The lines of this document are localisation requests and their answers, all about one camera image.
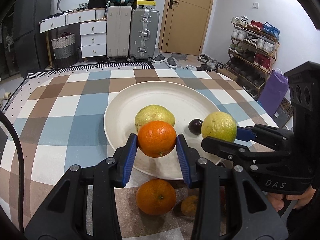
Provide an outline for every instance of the white plate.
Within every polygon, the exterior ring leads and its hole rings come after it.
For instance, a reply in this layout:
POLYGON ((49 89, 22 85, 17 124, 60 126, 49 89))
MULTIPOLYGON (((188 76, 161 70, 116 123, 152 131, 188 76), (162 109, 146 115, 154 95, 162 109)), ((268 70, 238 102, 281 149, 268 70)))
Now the white plate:
MULTIPOLYGON (((219 109, 199 92, 175 83, 163 81, 142 82, 119 92, 108 105, 104 114, 104 130, 111 147, 116 150, 126 144, 131 133, 136 133, 134 118, 145 106, 160 105, 171 111, 176 123, 177 135, 183 134, 189 147, 198 150, 201 157, 218 164, 220 157, 204 152, 201 148, 202 136, 192 134, 188 129, 191 120, 204 118, 219 109)), ((134 161, 137 170, 169 180, 183 179, 176 148, 161 158, 144 155, 138 148, 134 161)))

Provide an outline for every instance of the door frame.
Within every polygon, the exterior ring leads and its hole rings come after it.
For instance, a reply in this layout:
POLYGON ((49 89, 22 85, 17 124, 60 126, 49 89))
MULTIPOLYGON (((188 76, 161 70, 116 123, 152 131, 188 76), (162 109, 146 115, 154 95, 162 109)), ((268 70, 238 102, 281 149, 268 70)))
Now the door frame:
MULTIPOLYGON (((211 0, 211 2, 210 2, 209 13, 208 13, 208 17, 207 17, 207 22, 205 24, 204 33, 202 36, 201 49, 199 50, 199 54, 201 54, 202 50, 203 50, 204 40, 205 40, 205 37, 207 34, 209 20, 210 20, 211 13, 212 13, 212 5, 213 5, 213 0, 211 0)), ((159 52, 161 52, 161 50, 162 50, 162 41, 163 41, 163 36, 164 36, 164 27, 165 27, 165 22, 166 22, 166 18, 167 18, 168 8, 169 8, 169 0, 165 0, 164 1, 164 10, 163 10, 163 14, 162 14, 162 21, 161 21, 159 44, 158 44, 159 52)))

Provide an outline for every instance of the gray slipper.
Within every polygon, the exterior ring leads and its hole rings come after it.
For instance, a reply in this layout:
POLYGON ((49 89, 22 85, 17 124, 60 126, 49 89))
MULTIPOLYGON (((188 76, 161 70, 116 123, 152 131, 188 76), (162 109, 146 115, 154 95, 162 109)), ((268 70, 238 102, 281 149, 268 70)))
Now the gray slipper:
POLYGON ((161 63, 165 61, 165 57, 162 54, 159 54, 158 56, 156 56, 152 62, 154 63, 161 63))
POLYGON ((165 62, 169 68, 174 68, 177 66, 176 62, 174 61, 174 59, 172 57, 167 58, 165 62))

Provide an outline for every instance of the black refrigerator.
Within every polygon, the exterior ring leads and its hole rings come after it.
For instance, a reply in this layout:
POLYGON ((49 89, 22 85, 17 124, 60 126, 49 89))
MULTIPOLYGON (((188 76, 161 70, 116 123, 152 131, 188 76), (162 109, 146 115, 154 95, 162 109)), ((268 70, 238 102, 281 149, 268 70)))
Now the black refrigerator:
POLYGON ((49 65, 45 33, 40 33, 43 19, 51 14, 51 0, 17 0, 13 13, 13 39, 21 76, 49 65))

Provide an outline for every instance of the suitcase handle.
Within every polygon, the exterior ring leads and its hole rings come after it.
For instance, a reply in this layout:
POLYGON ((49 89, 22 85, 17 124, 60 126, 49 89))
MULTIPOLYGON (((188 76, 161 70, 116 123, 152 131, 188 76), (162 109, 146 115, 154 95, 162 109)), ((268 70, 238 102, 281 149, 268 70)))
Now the suitcase handle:
POLYGON ((150 31, 146 29, 146 32, 148 33, 148 36, 146 38, 146 41, 150 39, 150 31))

